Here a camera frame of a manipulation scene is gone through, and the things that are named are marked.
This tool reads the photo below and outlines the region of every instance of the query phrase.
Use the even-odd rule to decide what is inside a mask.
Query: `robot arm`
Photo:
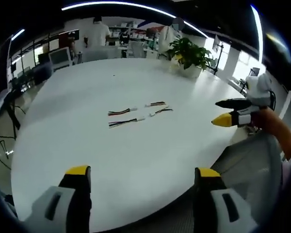
[[[212,124],[231,127],[242,126],[251,123],[251,113],[260,109],[271,107],[275,109],[275,94],[271,90],[271,80],[266,74],[259,77],[248,76],[246,78],[248,92],[244,99],[228,99],[216,103],[222,108],[234,109],[230,113],[224,113],[212,121]]]

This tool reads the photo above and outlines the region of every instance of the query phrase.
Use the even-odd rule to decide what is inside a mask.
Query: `desk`
[[[90,165],[90,232],[140,220],[170,204],[194,184],[194,168],[211,167],[236,127],[211,124],[241,98],[209,74],[196,82],[164,72],[154,59],[109,59],[63,68],[33,100],[19,131],[12,161],[12,192],[25,220],[32,203],[58,185],[73,166]],[[173,112],[147,117],[165,101]],[[120,116],[108,111],[140,108]],[[109,121],[146,120],[109,129]]]

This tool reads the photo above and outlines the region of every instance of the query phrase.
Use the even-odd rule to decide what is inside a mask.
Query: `potted plant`
[[[170,43],[173,48],[167,53],[174,57],[179,65],[183,76],[192,78],[198,77],[202,70],[211,65],[213,59],[209,58],[211,52],[199,47],[188,38],[182,38]]]

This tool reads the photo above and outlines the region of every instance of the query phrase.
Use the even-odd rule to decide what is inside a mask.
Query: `short cable with connector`
[[[128,108],[124,111],[121,111],[121,112],[112,112],[110,111],[108,113],[108,116],[117,116],[117,115],[122,115],[122,114],[125,114],[125,113],[129,113],[129,112],[132,112],[132,111],[136,111],[138,108],[134,107],[134,108]]]
[[[155,112],[155,113],[150,113],[149,116],[150,116],[150,117],[153,117],[153,116],[155,116],[155,115],[157,115],[157,114],[159,114],[159,113],[161,113],[161,112],[166,112],[166,111],[173,111],[173,109],[169,108],[169,106],[166,106],[166,107],[164,107],[163,109],[160,109],[160,110],[158,110],[158,111]]]
[[[138,122],[138,121],[142,121],[142,120],[145,120],[145,118],[141,117],[141,118],[135,118],[135,119],[126,120],[126,121],[109,122],[109,128],[114,128],[116,126],[124,125],[124,124],[131,123],[131,122]]]
[[[161,106],[161,105],[166,105],[166,103],[164,101],[160,101],[160,102],[146,104],[145,107],[148,108],[148,107]]]

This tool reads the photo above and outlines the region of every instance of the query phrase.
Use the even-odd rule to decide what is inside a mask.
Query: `white flower pot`
[[[198,78],[198,76],[202,72],[202,69],[194,65],[191,65],[189,68],[184,69],[184,66],[181,65],[179,71],[183,77],[193,79]]]

